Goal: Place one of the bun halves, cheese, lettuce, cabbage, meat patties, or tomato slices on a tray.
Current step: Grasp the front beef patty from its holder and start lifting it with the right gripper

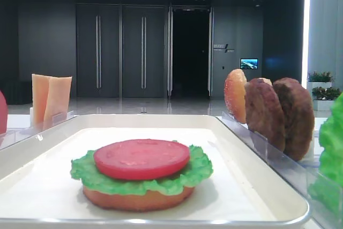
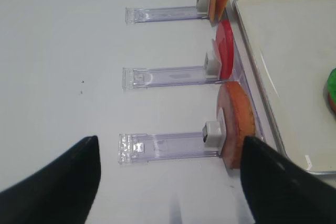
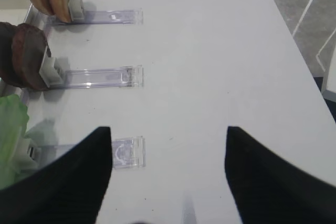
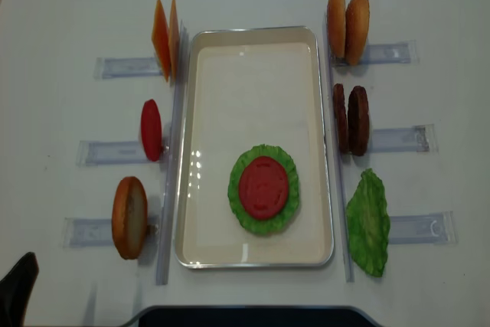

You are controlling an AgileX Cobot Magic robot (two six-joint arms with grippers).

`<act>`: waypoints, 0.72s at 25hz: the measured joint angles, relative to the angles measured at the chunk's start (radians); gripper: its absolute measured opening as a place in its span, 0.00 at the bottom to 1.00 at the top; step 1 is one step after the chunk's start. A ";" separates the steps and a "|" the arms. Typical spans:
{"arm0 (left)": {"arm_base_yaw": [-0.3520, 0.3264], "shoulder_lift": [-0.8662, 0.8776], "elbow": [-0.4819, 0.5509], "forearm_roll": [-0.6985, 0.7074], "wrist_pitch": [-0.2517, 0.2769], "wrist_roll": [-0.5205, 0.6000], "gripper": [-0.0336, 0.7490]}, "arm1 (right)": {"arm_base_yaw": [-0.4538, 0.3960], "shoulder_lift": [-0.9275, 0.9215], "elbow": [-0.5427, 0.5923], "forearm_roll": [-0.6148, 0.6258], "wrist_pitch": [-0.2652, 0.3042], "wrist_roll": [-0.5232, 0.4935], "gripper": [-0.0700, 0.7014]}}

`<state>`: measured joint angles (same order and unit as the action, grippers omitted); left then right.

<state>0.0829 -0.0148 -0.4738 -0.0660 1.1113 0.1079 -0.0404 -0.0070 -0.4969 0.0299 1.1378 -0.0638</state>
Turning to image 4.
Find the dark robot base bottom edge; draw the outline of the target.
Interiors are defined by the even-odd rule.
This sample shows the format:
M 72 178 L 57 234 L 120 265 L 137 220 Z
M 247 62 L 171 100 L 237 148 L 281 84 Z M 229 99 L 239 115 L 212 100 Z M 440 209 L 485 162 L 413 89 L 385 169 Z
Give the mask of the dark robot base bottom edge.
M 356 309 L 320 306 L 175 306 L 144 312 L 133 326 L 378 326 Z

